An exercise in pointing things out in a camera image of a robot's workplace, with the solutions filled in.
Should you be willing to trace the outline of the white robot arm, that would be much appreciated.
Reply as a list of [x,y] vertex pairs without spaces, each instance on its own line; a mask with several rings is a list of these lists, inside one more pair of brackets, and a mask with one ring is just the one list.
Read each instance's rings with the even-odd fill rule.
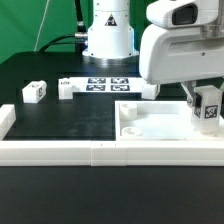
[[134,47],[130,0],[93,0],[86,61],[123,63],[139,58],[139,73],[152,84],[182,82],[195,99],[198,80],[224,77],[224,0],[156,0],[146,9],[151,24]]

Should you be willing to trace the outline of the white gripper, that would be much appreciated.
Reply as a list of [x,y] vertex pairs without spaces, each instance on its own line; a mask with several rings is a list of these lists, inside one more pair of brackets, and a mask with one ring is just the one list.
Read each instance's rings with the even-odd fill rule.
[[195,107],[195,80],[224,76],[224,0],[157,0],[146,17],[140,75],[150,84],[182,82]]

